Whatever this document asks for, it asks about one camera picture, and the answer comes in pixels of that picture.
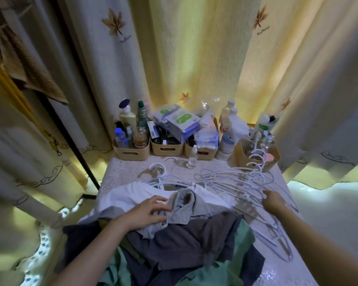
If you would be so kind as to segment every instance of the white tablecloth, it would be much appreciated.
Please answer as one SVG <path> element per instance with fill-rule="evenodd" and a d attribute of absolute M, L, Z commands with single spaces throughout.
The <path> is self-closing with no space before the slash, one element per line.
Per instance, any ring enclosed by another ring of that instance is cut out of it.
<path fill-rule="evenodd" d="M 186 168 L 186 158 L 184 157 L 158 157 L 150 156 L 146 161 L 125 161 L 118 158 L 112 158 L 108 168 L 106 170 L 105 176 L 103 178 L 97 201 L 104 196 L 104 194 L 110 191 L 112 188 L 131 183 L 136 180 L 143 180 L 151 178 L 150 171 L 148 170 L 149 165 L 155 162 L 163 163 L 167 172 L 172 175 L 185 180 L 187 182 L 194 182 L 194 174 L 200 173 L 200 170 L 207 168 L 209 170 L 215 170 L 220 168 L 227 167 L 236 167 L 236 162 L 233 156 L 226 162 L 218 159 L 213 159 L 212 161 L 199 160 L 195 169 Z M 289 194 L 289 189 L 286 185 L 285 180 L 282 177 L 280 169 L 278 166 L 274 166 L 270 173 L 272 173 L 274 180 Z M 277 186 L 275 183 L 271 184 L 275 190 L 277 190 L 287 201 L 289 197 Z M 254 209 L 262 215 L 268 215 L 263 209 Z M 268 231 L 268 227 L 263 223 L 250 219 L 248 216 L 247 221 L 250 226 L 264 233 L 267 232 L 268 236 L 271 236 Z M 287 238 L 291 250 L 293 253 L 293 260 L 290 262 L 285 262 L 280 259 L 272 250 L 270 250 L 262 241 L 256 239 L 255 247 L 260 251 L 260 253 L 265 257 L 265 264 L 260 278 L 256 281 L 255 285 L 268 285 L 268 286 L 311 286 L 317 285 L 309 270 L 306 268 L 306 265 L 302 261 L 297 250 Z M 283 253 L 283 257 L 286 257 L 286 252 L 280 248 L 279 252 Z"/>

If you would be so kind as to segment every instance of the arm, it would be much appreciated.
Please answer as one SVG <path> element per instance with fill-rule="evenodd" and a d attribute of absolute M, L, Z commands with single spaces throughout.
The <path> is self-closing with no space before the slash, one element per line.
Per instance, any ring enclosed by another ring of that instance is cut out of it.
<path fill-rule="evenodd" d="M 132 230 L 161 223 L 166 216 L 152 216 L 153 211 L 171 211 L 171 207 L 158 201 L 166 198 L 153 196 L 117 217 L 83 250 L 56 278 L 52 286 L 94 286 L 101 278 L 122 238 Z"/>
<path fill-rule="evenodd" d="M 320 286 L 358 286 L 358 261 L 320 236 L 287 208 L 278 192 L 263 191 L 264 209 L 277 217 Z"/>

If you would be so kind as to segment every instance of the maple leaf print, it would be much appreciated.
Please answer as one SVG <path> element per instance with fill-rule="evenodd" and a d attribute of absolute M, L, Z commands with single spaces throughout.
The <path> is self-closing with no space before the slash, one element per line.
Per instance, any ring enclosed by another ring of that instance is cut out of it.
<path fill-rule="evenodd" d="M 188 100 L 190 99 L 190 97 L 188 96 L 188 92 L 187 94 L 184 94 L 182 92 L 182 97 L 179 99 L 179 101 L 183 101 L 183 104 L 186 103 Z"/>
<path fill-rule="evenodd" d="M 267 6 L 265 5 L 261 9 L 261 11 L 258 10 L 255 25 L 253 26 L 253 29 L 256 29 L 257 25 L 261 28 L 260 22 L 262 22 L 264 19 L 266 19 L 268 17 L 268 14 L 264 14 L 266 8 L 267 8 Z"/>
<path fill-rule="evenodd" d="M 109 9 L 109 19 L 102 19 L 101 21 L 110 28 L 109 35 L 118 36 L 118 33 L 123 35 L 120 29 L 125 26 L 125 22 L 122 21 L 121 12 L 118 13 L 117 17 L 113 10 Z"/>
<path fill-rule="evenodd" d="M 282 108 L 280 111 L 283 111 L 284 109 L 286 109 L 286 107 L 289 105 L 289 103 L 291 103 L 291 99 L 288 98 L 288 100 L 282 104 Z"/>

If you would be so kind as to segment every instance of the hand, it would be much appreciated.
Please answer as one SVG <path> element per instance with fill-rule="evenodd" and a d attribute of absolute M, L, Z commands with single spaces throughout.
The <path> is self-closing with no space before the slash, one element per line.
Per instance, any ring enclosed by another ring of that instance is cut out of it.
<path fill-rule="evenodd" d="M 171 211 L 171 207 L 158 201 L 166 202 L 167 199 L 161 196 L 153 196 L 136 205 L 130 211 L 120 216 L 127 231 L 139 230 L 151 224 L 161 223 L 167 220 L 166 216 L 153 216 L 155 211 Z"/>
<path fill-rule="evenodd" d="M 283 211 L 288 210 L 285 200 L 278 192 L 263 190 L 263 193 L 267 195 L 267 197 L 261 201 L 265 211 L 277 216 Z"/>

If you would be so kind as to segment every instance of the pile of clothes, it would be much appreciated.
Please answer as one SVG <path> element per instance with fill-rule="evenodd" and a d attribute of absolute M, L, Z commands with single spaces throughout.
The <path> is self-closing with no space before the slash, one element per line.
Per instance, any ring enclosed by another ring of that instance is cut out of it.
<path fill-rule="evenodd" d="M 64 227 L 67 243 L 62 270 L 90 244 L 108 221 L 155 194 L 172 205 L 164 224 L 129 232 L 112 256 L 98 285 L 250 286 L 260 276 L 264 257 L 244 216 L 199 185 L 163 191 L 134 182 L 102 197 L 78 225 Z"/>

